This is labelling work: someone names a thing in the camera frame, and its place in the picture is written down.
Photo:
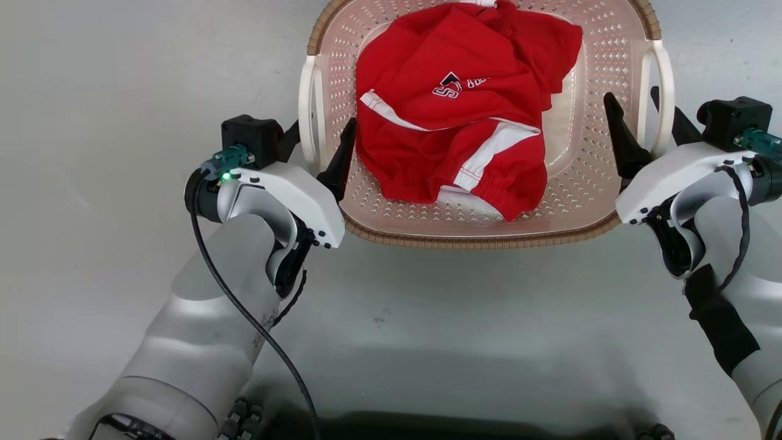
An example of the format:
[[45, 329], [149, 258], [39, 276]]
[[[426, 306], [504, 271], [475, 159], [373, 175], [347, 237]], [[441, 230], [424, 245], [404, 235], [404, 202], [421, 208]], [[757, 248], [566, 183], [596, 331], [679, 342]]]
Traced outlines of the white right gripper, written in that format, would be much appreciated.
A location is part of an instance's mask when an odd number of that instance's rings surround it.
[[[651, 87], [650, 96], [660, 111], [659, 86]], [[675, 108], [672, 137], [676, 148], [652, 161], [651, 153], [641, 147], [629, 131], [624, 111], [615, 95], [604, 95], [604, 111], [615, 157], [622, 179], [631, 179], [615, 200], [615, 211], [623, 224], [638, 224], [653, 208], [693, 186], [718, 167], [737, 166], [755, 158], [755, 152], [726, 152], [702, 142], [702, 133], [684, 112]]]

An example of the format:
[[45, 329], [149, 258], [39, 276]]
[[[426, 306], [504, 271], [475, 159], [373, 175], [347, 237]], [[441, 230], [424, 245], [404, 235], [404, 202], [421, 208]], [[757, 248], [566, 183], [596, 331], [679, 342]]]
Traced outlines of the beige perforated plastic laundry basket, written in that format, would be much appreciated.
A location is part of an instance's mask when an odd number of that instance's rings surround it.
[[[313, 25], [299, 86], [302, 152], [313, 172], [329, 164], [356, 115], [360, 53], [395, 19], [455, 0], [330, 0]], [[509, 0], [517, 9], [578, 25], [583, 45], [562, 93], [544, 113], [544, 198], [506, 222], [453, 202], [411, 204], [382, 196], [355, 156], [340, 206], [346, 230], [363, 240], [427, 249], [513, 249], [576, 243], [620, 223], [616, 173], [603, 98], [613, 93], [629, 131], [654, 156], [670, 142], [673, 70], [652, 0]]]

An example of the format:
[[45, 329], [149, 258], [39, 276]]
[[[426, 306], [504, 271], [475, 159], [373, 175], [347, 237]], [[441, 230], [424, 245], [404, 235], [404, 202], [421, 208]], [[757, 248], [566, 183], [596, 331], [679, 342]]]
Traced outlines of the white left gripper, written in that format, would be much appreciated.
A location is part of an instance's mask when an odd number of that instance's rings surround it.
[[350, 118], [340, 134], [340, 145], [329, 166], [316, 178], [299, 166], [287, 164], [301, 143], [299, 120], [277, 143], [279, 161], [262, 170], [236, 168], [227, 180], [227, 217], [256, 214], [265, 218], [279, 240], [286, 243], [293, 234], [294, 219], [312, 229], [321, 245], [339, 248], [346, 228], [340, 203], [346, 191], [354, 154], [357, 119]]

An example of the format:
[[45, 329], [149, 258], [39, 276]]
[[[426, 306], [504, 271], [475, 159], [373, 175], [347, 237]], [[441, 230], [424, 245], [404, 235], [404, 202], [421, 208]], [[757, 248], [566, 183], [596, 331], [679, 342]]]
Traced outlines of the red and white garment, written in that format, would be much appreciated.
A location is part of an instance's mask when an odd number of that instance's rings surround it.
[[510, 0], [449, 2], [394, 20], [356, 65], [357, 154], [383, 197], [457, 200], [507, 221], [547, 187], [544, 113], [583, 29]]

